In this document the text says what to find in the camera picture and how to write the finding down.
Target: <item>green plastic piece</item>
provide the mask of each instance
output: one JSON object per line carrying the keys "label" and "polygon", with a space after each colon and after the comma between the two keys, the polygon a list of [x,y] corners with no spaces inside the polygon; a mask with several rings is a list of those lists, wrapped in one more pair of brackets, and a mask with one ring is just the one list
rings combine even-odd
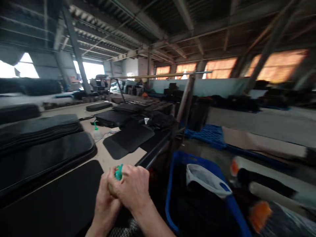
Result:
{"label": "green plastic piece", "polygon": [[96,126],[95,121],[93,123],[94,123],[94,130],[98,130],[98,127]]}
{"label": "green plastic piece", "polygon": [[123,167],[123,164],[121,164],[121,166],[117,166],[117,170],[115,171],[115,178],[117,180],[121,180],[122,179],[122,167]]}

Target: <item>human hand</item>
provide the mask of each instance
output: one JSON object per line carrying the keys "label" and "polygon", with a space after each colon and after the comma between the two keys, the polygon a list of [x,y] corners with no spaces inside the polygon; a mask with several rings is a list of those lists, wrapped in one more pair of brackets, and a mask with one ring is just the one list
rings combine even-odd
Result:
{"label": "human hand", "polygon": [[108,190],[108,176],[110,172],[101,176],[99,190],[96,195],[94,218],[86,237],[106,236],[112,229],[118,212],[122,206],[120,200],[115,199]]}
{"label": "human hand", "polygon": [[122,179],[117,180],[115,168],[112,168],[108,183],[123,205],[135,216],[152,203],[148,191],[149,172],[141,166],[123,165],[122,175]]}

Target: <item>quilted black material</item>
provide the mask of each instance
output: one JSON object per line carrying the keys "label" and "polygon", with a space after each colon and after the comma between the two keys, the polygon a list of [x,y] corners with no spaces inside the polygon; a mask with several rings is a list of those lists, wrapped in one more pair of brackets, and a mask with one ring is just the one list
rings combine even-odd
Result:
{"label": "quilted black material", "polygon": [[32,119],[39,116],[39,107],[35,104],[6,106],[0,109],[0,124]]}
{"label": "quilted black material", "polygon": [[82,132],[76,115],[30,119],[0,129],[0,155]]}
{"label": "quilted black material", "polygon": [[89,112],[94,112],[94,111],[106,109],[106,108],[111,107],[111,106],[112,106],[111,103],[103,102],[103,103],[98,103],[98,104],[87,106],[86,110]]}
{"label": "quilted black material", "polygon": [[97,121],[109,128],[121,127],[131,120],[131,115],[115,110],[108,110],[94,115]]}
{"label": "quilted black material", "polygon": [[1,157],[0,205],[58,177],[96,152],[91,135],[80,132]]}

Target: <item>orange curtain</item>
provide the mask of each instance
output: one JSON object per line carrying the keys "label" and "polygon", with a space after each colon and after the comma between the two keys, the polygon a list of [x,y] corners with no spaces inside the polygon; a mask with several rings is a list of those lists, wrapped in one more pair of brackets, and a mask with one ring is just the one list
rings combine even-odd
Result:
{"label": "orange curtain", "polygon": [[205,79],[228,78],[237,58],[219,59],[208,61],[205,71],[213,71],[213,73],[204,74]]}
{"label": "orange curtain", "polygon": [[[289,79],[297,66],[307,54],[307,49],[273,53],[266,61],[257,80],[266,80],[271,83],[282,83]],[[254,57],[246,76],[251,76],[257,66],[261,54]]]}
{"label": "orange curtain", "polygon": [[[183,72],[194,72],[195,68],[197,66],[197,63],[190,63],[190,64],[179,64],[177,66],[176,73],[183,73]],[[175,79],[188,79],[189,77],[187,75],[175,77]]]}
{"label": "orange curtain", "polygon": [[[170,73],[170,66],[157,67],[156,75]],[[165,80],[167,77],[157,77],[157,80]]]}

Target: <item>ceiling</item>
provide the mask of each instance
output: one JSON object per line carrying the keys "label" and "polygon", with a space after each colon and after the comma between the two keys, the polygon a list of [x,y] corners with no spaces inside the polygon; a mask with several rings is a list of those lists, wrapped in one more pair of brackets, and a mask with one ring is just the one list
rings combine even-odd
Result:
{"label": "ceiling", "polygon": [[[0,43],[38,50],[72,45],[62,0],[1,3]],[[242,55],[289,3],[288,0],[72,0],[69,12],[82,54],[103,60],[148,57],[158,64]],[[316,1],[303,0],[280,46],[311,47]],[[271,30],[252,51],[259,52]]]}

